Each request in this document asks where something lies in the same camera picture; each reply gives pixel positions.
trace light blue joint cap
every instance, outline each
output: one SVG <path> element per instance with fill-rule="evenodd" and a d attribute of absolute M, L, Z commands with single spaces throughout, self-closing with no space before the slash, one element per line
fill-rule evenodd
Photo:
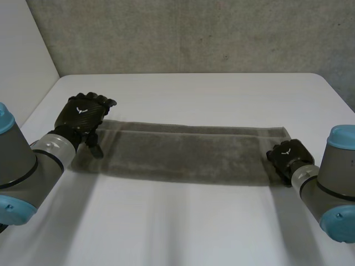
<path fill-rule="evenodd" d="M 7 110 L 5 104 L 0 103 L 0 134 L 8 131 L 15 124 L 15 118 Z"/>
<path fill-rule="evenodd" d="M 26 201 L 0 195 L 0 223 L 20 226 L 27 223 L 37 209 Z"/>
<path fill-rule="evenodd" d="M 355 243 L 355 205 L 342 205 L 325 212 L 319 225 L 337 242 Z"/>
<path fill-rule="evenodd" d="M 333 127 L 327 143 L 335 148 L 355 150 L 355 125 Z"/>

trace table surface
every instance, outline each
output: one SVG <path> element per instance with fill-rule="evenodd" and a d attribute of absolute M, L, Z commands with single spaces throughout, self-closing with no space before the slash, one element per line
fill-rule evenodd
<path fill-rule="evenodd" d="M 124 74 L 61 78 L 22 131 L 53 128 L 70 96 L 117 100 L 108 119 L 284 126 L 320 164 L 354 112 L 315 74 Z M 29 223 L 0 234 L 0 265 L 355 265 L 290 188 L 129 180 L 65 171 Z"/>

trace gray towel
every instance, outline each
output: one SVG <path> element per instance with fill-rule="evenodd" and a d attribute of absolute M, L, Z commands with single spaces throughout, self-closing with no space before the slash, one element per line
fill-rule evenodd
<path fill-rule="evenodd" d="M 97 129 L 105 154 L 81 145 L 77 172 L 168 182 L 240 186 L 281 184 L 266 152 L 289 140 L 285 128 L 211 127 L 104 120 Z"/>

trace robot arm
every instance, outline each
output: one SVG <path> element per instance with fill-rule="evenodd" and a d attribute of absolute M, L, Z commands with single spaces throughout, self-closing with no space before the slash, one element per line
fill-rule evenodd
<path fill-rule="evenodd" d="M 69 98 L 54 130 L 31 147 L 14 117 L 0 104 L 0 229 L 27 223 L 85 142 L 95 158 L 102 158 L 95 133 L 103 117 L 116 105 L 95 93 Z"/>
<path fill-rule="evenodd" d="M 321 167 L 299 140 L 276 145 L 267 158 L 329 237 L 355 243 L 355 126 L 331 130 Z"/>

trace black ring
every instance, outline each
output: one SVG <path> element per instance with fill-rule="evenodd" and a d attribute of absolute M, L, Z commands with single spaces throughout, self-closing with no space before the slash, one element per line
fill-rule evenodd
<path fill-rule="evenodd" d="M 58 164 L 62 173 L 64 172 L 64 166 L 63 166 L 62 162 L 60 161 L 60 159 L 56 158 L 53 154 L 50 154 L 48 151 L 43 151 L 43 150 L 33 150 L 33 152 L 36 152 L 38 154 L 47 155 L 49 158 L 51 158 L 53 161 L 55 161 Z"/>
<path fill-rule="evenodd" d="M 23 175 L 22 177 L 20 177 L 19 179 L 16 179 L 14 181 L 11 181 L 9 183 L 6 183 L 6 184 L 3 184 L 3 185 L 0 185 L 0 190 L 3 190 L 5 188 L 8 188 L 8 187 L 12 187 L 14 185 L 17 185 L 23 181 L 25 181 L 28 177 L 30 177 L 34 172 L 35 170 L 37 169 L 38 167 L 38 160 L 37 160 L 37 157 L 35 158 L 35 163 L 34 165 L 32 166 L 32 168 L 25 174 Z"/>
<path fill-rule="evenodd" d="M 339 194 L 337 192 L 331 191 L 331 190 L 327 189 L 326 187 L 323 187 L 318 181 L 317 181 L 317 187 L 319 187 L 326 194 L 329 194 L 333 197 L 341 198 L 342 200 L 346 200 L 346 201 L 355 202 L 355 197 L 347 196 L 347 195 L 343 195 L 343 194 Z"/>
<path fill-rule="evenodd" d="M 303 184 L 301 184 L 301 187 L 300 187 L 300 198 L 302 198 L 301 194 L 302 194 L 302 189 L 303 187 L 309 182 L 309 181 L 312 181 L 313 179 L 316 179 L 318 176 L 312 176 L 310 177 L 309 179 L 305 180 L 305 182 L 303 182 Z"/>

